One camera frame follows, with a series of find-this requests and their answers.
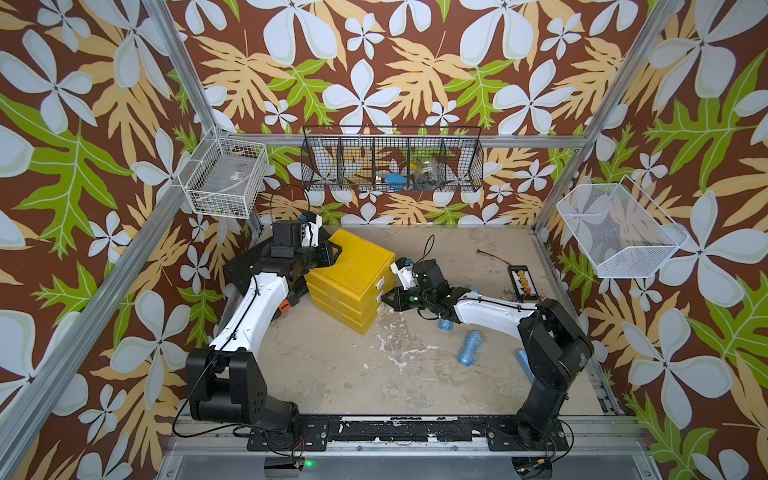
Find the yellow plastic drawer cabinet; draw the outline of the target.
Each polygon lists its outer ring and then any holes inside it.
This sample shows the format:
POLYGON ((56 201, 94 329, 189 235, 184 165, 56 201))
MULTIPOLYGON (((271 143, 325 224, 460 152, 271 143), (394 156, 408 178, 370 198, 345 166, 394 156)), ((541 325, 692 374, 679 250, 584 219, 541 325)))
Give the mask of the yellow plastic drawer cabinet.
POLYGON ((380 313, 381 296, 394 286, 395 254, 343 229, 330 241, 341 248, 334 265, 305 276, 313 305, 363 335, 380 313))

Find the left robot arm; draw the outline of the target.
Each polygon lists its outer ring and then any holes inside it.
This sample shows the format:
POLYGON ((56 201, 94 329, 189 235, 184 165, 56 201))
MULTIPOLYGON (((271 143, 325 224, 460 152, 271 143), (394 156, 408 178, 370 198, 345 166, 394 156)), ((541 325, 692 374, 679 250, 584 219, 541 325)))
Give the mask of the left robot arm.
POLYGON ((242 294, 232 318, 208 346, 186 360, 187 406, 193 419, 291 432, 298 407, 268 394, 257 363, 273 320, 308 292, 305 276, 335 264, 342 248, 330 240, 320 216, 272 224, 272 236, 225 265, 225 276, 242 294))

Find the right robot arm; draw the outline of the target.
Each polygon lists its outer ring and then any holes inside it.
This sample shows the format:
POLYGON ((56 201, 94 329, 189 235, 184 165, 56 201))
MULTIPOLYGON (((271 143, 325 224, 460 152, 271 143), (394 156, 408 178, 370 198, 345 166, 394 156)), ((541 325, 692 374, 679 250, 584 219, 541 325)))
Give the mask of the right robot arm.
POLYGON ((452 287, 434 260, 397 259, 400 285, 382 295, 397 312, 427 310, 432 320, 484 327, 522 342, 532 386, 515 415, 512 436, 525 449, 538 446, 558 419, 568 391, 594 354, 586 333, 559 302, 511 302, 452 287))

